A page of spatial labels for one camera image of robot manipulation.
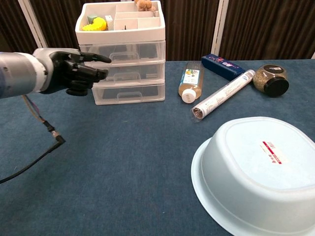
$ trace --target blue table surface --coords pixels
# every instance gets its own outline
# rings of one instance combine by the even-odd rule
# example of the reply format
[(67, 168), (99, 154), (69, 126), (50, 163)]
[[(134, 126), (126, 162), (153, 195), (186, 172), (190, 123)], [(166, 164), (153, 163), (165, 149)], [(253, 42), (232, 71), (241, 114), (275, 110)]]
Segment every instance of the blue table surface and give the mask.
[[(167, 61), (163, 102), (97, 106), (92, 93), (31, 94), (66, 143), (21, 176), (0, 185), (0, 234), (230, 235), (204, 210), (190, 167), (197, 148), (225, 122), (265, 116), (315, 140), (315, 60), (235, 61), (245, 69), (275, 63), (289, 90), (269, 98), (250, 84), (201, 122), (178, 96), (185, 61)], [(201, 99), (228, 81), (206, 70)], [(21, 97), (0, 100), (0, 177), (54, 143)]]

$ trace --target robotic hand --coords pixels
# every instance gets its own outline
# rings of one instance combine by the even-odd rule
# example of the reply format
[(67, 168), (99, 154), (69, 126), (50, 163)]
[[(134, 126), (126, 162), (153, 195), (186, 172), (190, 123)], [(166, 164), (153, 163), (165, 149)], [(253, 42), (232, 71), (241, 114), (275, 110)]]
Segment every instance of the robotic hand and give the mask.
[(0, 98), (61, 89), (67, 89), (70, 95), (85, 96), (93, 83), (108, 74), (107, 70), (85, 66), (85, 61), (110, 63), (111, 59), (70, 48), (40, 48), (33, 55), (0, 53)]

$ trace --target brown curtain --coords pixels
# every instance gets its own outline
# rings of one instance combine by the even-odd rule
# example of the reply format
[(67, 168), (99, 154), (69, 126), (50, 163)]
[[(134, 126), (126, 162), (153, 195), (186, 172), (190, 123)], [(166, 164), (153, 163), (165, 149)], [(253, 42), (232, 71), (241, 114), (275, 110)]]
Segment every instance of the brown curtain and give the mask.
[[(105, 1), (31, 0), (49, 47), (78, 48), (74, 28), (87, 2)], [(200, 60), (209, 53), (219, 0), (162, 0), (161, 4), (166, 23), (166, 59)]]
[(0, 52), (33, 53), (37, 45), (18, 1), (0, 4)]
[(221, 57), (307, 59), (314, 51), (314, 0), (229, 0)]

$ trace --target small green object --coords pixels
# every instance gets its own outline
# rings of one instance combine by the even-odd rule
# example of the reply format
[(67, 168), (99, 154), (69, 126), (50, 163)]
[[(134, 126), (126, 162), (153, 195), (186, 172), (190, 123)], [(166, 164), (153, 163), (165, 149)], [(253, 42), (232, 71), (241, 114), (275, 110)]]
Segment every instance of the small green object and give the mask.
[(89, 22), (89, 24), (93, 24), (93, 20), (94, 20), (96, 17), (97, 17), (96, 15), (88, 16), (88, 22)]

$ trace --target blue box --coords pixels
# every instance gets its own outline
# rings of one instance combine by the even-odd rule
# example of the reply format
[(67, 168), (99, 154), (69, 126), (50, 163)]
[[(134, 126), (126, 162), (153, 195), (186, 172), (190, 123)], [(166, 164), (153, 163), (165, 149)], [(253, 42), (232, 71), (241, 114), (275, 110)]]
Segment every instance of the blue box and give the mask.
[(213, 54), (203, 56), (201, 58), (201, 62), (205, 68), (215, 72), (229, 81), (234, 80), (236, 77), (245, 72), (245, 70), (238, 65)]

